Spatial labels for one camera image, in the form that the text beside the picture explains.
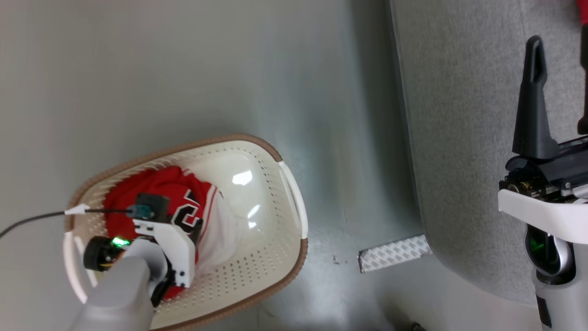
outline brown basket rim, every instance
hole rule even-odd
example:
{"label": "brown basket rim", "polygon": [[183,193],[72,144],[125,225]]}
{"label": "brown basket rim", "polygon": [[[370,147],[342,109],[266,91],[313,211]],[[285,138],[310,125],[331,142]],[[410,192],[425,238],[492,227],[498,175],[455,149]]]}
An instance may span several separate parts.
{"label": "brown basket rim", "polygon": [[[205,140],[194,141],[192,143],[187,143],[187,144],[179,145],[177,147],[167,148],[165,150],[161,150],[161,151],[157,151],[155,153],[148,154],[144,157],[136,158],[134,160],[125,162],[125,163],[118,165],[116,167],[112,167],[112,168],[90,178],[85,183],[83,183],[83,185],[81,185],[80,188],[78,188],[76,190],[76,192],[73,194],[72,198],[70,199],[70,201],[68,203],[68,209],[77,206],[79,204],[80,199],[86,193],[86,191],[88,191],[89,188],[91,188],[96,183],[98,183],[108,177],[111,177],[117,173],[120,173],[121,171],[125,171],[127,169],[132,168],[132,167],[138,166],[142,163],[149,162],[149,161],[155,160],[157,158],[164,157],[164,156],[174,154],[177,152],[181,152],[184,150],[190,150],[192,148],[203,147],[206,145],[224,143],[227,141],[235,141],[235,140],[242,140],[242,141],[248,141],[250,143],[254,143],[254,144],[262,147],[264,150],[266,150],[276,162],[282,161],[282,156],[278,153],[278,151],[272,145],[270,145],[267,141],[265,141],[261,138],[258,138],[258,137],[255,137],[255,136],[249,135],[249,134],[226,135],[226,136],[218,137],[218,138],[210,138],[210,139],[205,139]],[[65,217],[65,231],[66,232],[72,231],[75,226],[74,224],[75,224],[74,223],[74,215],[67,215]],[[279,282],[269,286],[268,288],[266,288],[262,291],[255,293],[254,295],[252,295],[250,297],[247,297],[246,299],[243,299],[243,300],[241,300],[237,303],[234,303],[228,307],[225,307],[223,309],[217,310],[215,312],[212,312],[210,314],[206,314],[201,317],[197,317],[195,319],[187,320],[182,323],[178,323],[175,325],[155,329],[154,331],[188,331],[188,330],[193,329],[194,327],[202,326],[202,325],[217,321],[219,319],[223,319],[223,318],[225,318],[229,315],[232,315],[240,310],[243,310],[245,308],[248,308],[248,307],[255,305],[259,301],[277,293],[278,291],[280,291],[284,287],[286,287],[288,284],[290,284],[292,282],[292,280],[294,280],[294,278],[296,278],[296,276],[298,275],[298,273],[302,269],[302,266],[304,265],[304,261],[306,260],[307,253],[308,253],[308,239],[301,239],[300,240],[300,252],[298,253],[298,259],[296,260],[296,263],[292,267],[291,271]]]}

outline gray mat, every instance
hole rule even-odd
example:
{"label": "gray mat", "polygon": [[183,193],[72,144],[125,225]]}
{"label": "gray mat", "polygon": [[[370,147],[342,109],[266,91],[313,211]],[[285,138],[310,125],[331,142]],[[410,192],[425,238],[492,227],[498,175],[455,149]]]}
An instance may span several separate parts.
{"label": "gray mat", "polygon": [[416,188],[445,266],[506,299],[534,302],[524,226],[497,209],[515,124],[524,44],[543,37],[552,136],[577,136],[583,109],[575,1],[391,2]]}

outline gray robot arm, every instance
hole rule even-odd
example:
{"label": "gray robot arm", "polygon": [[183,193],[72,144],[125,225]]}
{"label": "gray robot arm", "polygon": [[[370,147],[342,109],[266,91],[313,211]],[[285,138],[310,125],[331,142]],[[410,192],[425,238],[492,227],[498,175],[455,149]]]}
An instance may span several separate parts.
{"label": "gray robot arm", "polygon": [[146,210],[147,217],[133,217],[135,231],[141,236],[132,243],[122,240],[124,244],[120,239],[96,236],[86,245],[84,266],[108,272],[90,292],[69,331],[149,330],[154,307],[169,287],[192,285],[202,222],[194,229],[194,242],[179,226],[160,217],[167,210],[166,198],[147,194],[139,195],[138,200],[141,198],[151,205],[130,207]]}
{"label": "gray robot arm", "polygon": [[[585,68],[587,47],[588,28],[582,30]],[[527,224],[524,242],[535,267],[532,281],[543,330],[588,330],[588,136],[563,143],[552,139],[546,81],[543,42],[533,36],[527,41],[514,129],[512,151],[518,155],[506,163],[509,173],[499,183],[498,206]],[[578,123],[579,134],[588,133],[587,118],[588,112]]]}
{"label": "gray robot arm", "polygon": [[146,331],[155,310],[151,272],[138,256],[118,261],[88,297],[69,331]]}

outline white plastic basket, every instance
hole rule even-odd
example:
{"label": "white plastic basket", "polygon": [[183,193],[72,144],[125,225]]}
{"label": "white plastic basket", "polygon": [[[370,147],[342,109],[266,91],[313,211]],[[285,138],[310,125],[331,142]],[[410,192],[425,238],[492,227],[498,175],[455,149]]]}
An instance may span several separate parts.
{"label": "white plastic basket", "polygon": [[[274,294],[298,275],[308,249],[302,195],[279,153],[250,135],[197,141],[119,165],[87,181],[68,208],[81,203],[102,208],[105,195],[119,181],[148,168],[171,165],[189,168],[199,179],[218,186],[244,224],[235,255],[162,302],[152,329],[188,330],[223,318]],[[103,274],[85,270],[79,256],[93,236],[106,234],[104,225],[101,214],[65,220],[65,268],[82,303]]]}

